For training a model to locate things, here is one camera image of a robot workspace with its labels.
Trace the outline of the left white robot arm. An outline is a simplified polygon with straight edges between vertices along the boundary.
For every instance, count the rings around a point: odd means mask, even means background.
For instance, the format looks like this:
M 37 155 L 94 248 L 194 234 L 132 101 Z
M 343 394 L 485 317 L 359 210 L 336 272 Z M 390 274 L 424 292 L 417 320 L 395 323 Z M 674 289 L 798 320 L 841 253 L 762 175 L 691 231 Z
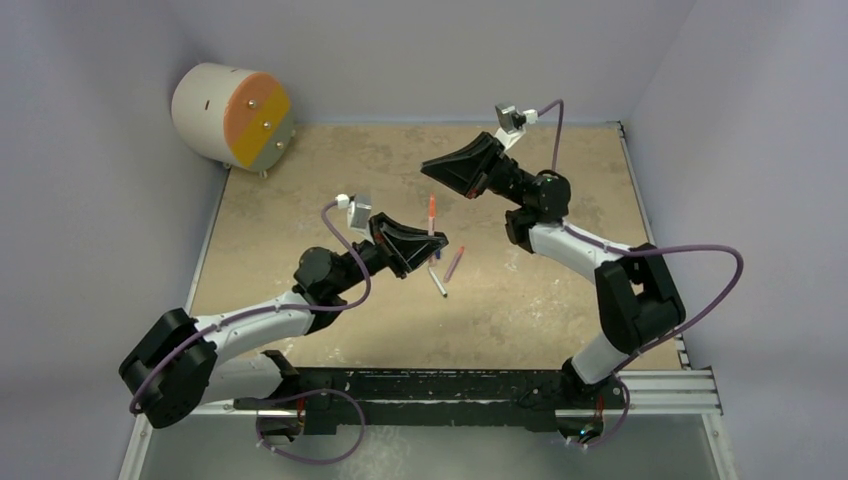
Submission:
M 365 302 L 372 278 L 389 270 L 404 279 L 449 243 L 402 225 L 384 213 L 367 222 L 369 238 L 345 242 L 344 252 L 306 249 L 284 293 L 239 310 L 193 317 L 183 308 L 163 313 L 121 362 L 118 374 L 132 394 L 129 410 L 155 428 L 169 427 L 210 401 L 215 371 L 274 340 L 301 337 L 331 325 Z

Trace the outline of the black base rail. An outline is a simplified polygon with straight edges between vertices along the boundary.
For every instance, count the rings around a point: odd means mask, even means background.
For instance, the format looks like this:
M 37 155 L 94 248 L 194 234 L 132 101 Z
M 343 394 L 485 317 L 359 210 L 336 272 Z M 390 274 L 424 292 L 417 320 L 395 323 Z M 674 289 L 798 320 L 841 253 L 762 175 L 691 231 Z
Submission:
M 260 409 L 290 410 L 308 435 L 342 425 L 520 427 L 593 439 L 605 417 L 622 413 L 629 394 L 616 377 L 585 386 L 561 370 L 295 367 L 267 352 L 275 389 Z

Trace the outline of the white pen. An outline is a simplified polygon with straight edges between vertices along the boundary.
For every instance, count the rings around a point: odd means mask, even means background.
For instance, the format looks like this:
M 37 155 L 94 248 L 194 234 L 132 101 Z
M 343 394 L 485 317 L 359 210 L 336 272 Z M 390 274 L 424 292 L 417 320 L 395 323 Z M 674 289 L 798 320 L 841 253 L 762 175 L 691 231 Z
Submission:
M 448 291 L 445 288 L 444 284 L 442 283 L 442 280 L 438 277 L 438 275 L 434 271 L 434 269 L 432 267 L 428 266 L 427 272 L 428 272 L 430 279 L 433 281 L 434 285 L 436 286 L 441 297 L 447 298 L 448 297 Z

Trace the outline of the aluminium frame rail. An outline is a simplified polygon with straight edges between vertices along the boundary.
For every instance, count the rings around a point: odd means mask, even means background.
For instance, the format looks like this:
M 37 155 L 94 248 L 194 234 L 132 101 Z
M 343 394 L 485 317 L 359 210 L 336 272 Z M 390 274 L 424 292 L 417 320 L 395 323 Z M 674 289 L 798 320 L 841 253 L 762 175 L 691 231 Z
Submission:
M 723 412 L 711 370 L 625 370 L 631 414 L 707 415 Z

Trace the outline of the purple pen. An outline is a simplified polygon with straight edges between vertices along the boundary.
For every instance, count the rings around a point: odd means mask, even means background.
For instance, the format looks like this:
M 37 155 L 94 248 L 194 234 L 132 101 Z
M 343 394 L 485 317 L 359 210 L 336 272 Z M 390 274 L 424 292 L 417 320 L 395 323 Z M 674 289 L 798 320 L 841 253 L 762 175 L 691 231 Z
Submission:
M 458 250 L 455 252 L 455 254 L 454 254 L 452 260 L 450 261 L 448 268 L 445 271 L 444 276 L 443 276 L 443 281 L 445 283 L 449 282 L 451 280 L 451 278 L 453 277 L 453 275 L 454 275 L 454 273 L 455 273 L 455 271 L 456 271 L 456 269 L 457 269 L 457 267 L 458 267 L 458 265 L 459 265 L 459 263 L 460 263 L 460 261 L 463 257 L 464 252 L 465 252 L 464 246 L 460 246 L 458 248 Z

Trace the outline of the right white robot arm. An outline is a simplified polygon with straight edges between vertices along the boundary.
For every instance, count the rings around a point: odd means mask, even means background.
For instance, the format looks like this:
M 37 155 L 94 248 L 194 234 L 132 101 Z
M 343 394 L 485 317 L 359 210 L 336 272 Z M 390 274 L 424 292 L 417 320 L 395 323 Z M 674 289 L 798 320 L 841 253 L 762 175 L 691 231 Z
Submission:
M 562 366 L 561 392 L 569 404 L 588 405 L 622 364 L 683 323 L 686 310 L 659 250 L 610 242 L 567 222 L 571 184 L 563 175 L 524 170 L 489 133 L 423 162 L 420 171 L 468 199 L 490 191 L 512 201 L 515 209 L 505 213 L 510 242 L 594 286 L 601 331 Z

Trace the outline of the round mini drawer cabinet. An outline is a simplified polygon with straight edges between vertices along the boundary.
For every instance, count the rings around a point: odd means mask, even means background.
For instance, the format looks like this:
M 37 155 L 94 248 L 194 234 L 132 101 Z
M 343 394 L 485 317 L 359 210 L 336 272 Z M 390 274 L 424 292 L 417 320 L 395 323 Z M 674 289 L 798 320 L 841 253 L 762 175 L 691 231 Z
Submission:
M 296 135 L 291 99 L 272 74 L 211 62 L 178 82 L 171 118 L 194 152 L 261 178 Z

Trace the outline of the orange pen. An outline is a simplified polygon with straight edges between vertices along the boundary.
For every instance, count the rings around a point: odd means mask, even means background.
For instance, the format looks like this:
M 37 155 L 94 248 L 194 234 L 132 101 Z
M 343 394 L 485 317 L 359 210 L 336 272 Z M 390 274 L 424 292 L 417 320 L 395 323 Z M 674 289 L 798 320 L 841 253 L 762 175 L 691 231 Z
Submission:
M 435 220 L 436 220 L 436 198 L 433 193 L 429 196 L 428 216 L 427 216 L 427 231 L 429 236 L 435 235 Z

